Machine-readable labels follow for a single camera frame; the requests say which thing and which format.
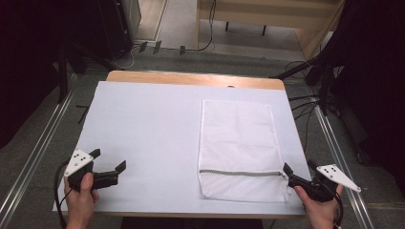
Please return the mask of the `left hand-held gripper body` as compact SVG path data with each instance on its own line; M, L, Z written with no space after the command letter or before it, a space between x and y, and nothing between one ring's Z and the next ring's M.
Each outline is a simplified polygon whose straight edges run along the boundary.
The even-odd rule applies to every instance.
M68 179L70 188L78 192L80 191L83 177L93 171L94 160L95 158L90 156L90 153L74 150L64 173L64 177Z

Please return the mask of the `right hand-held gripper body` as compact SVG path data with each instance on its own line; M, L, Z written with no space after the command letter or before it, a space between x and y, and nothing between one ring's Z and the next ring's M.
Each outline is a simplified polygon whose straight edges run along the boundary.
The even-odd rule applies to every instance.
M295 178L288 179L288 186L291 188L301 186L311 199L319 202L333 200L336 197L335 193L339 184L357 193L361 192L361 188L335 164L318 165L317 171L319 172L318 179L306 180L295 175Z

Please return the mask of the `white mesh laundry bag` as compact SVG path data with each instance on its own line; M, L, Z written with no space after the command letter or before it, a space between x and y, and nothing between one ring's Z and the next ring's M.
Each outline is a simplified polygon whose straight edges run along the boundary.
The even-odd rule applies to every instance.
M198 174L205 198L287 202L288 178L267 104L202 103Z

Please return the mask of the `person's right hand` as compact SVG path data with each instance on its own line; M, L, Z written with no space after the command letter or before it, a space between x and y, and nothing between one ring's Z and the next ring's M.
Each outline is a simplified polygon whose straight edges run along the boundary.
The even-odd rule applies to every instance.
M309 229L333 229L333 221L339 210L339 203L335 199L327 202L315 201L301 186L295 186L294 191L307 213Z

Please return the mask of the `person's left hand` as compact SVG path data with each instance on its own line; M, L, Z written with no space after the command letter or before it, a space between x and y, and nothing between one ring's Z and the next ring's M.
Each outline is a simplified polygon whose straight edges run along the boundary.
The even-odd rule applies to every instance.
M93 220L95 203L99 200L97 190L93 190L94 176L84 175L80 191L71 190L68 179L64 178L64 192L67 195L68 221L66 229L87 229Z

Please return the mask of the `white table mat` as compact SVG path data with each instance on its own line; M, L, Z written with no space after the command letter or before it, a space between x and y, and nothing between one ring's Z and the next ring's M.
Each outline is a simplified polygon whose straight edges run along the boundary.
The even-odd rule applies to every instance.
M118 184L99 190L101 215L178 218L300 218L301 200L235 202L204 198L198 181L202 103L225 100L267 104L284 161L308 177L309 169L284 90L101 81L76 144L99 149L97 172L120 162Z

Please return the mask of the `black stand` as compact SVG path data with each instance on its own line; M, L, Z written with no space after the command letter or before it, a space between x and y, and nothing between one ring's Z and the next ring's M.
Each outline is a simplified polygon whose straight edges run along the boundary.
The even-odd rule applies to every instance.
M272 76L271 79L284 80L307 68L309 68L309 72L305 77L305 82L308 86L314 86L316 83L320 83L319 92L317 94L318 105L322 114L326 115L328 107L329 87L333 77L333 65L321 55L317 55L307 61L300 61L299 65L286 70L276 76Z
M105 69L112 71L115 67L105 59L96 55L91 50L69 40L61 43L58 49L58 81L59 81L59 98L58 103L61 103L68 94L68 73L67 63L70 63L75 73L86 73L86 64L82 55L88 56L90 59L103 66Z

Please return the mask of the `black curtain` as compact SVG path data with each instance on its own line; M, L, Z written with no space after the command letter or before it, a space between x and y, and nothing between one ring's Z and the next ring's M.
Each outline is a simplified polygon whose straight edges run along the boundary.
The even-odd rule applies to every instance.
M346 0L330 43L343 67L331 91L364 133L356 145L405 197L405 0Z
M91 0L0 0L0 149L59 87L58 49Z

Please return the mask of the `wooden table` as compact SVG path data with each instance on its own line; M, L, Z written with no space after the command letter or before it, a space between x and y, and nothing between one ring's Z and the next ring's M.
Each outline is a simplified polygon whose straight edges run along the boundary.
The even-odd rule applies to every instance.
M261 89L261 90L282 89L286 91L284 83L278 79L224 76L217 74L113 71L103 81L122 82L122 83L227 87L227 88ZM288 190L289 190L288 199L290 195L296 195L295 192L289 186Z

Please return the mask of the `dark cabinet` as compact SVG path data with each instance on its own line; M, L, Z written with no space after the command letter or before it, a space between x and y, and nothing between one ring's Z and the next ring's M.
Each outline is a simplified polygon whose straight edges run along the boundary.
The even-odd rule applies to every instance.
M130 51L141 19L139 0L96 0L101 16L99 48L102 55L117 60Z

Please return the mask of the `light wooden furniture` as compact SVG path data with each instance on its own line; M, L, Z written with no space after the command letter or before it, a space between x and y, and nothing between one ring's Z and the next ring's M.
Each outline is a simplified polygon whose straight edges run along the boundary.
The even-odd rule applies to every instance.
M294 29L305 59L310 60L336 29L346 0L197 0L197 32L213 3L219 21Z

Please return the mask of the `metal floor rail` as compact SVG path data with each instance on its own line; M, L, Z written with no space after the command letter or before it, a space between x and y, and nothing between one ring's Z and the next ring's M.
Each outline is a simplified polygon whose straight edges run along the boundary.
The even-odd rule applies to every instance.
M58 91L51 92L14 139L0 150L0 229L7 229L29 188L81 78L72 73L66 97L57 103Z
M344 154L340 148L340 145L336 139L328 118L323 114L320 108L316 108L316 115L325 135L325 138L329 144L329 148L335 164L349 178L353 178L351 170L348 166L348 163L346 162L346 159L344 158ZM368 208L366 206L366 202L362 198L362 195L349 188L346 189L346 194L351 203L354 215L356 216L360 229L375 229Z

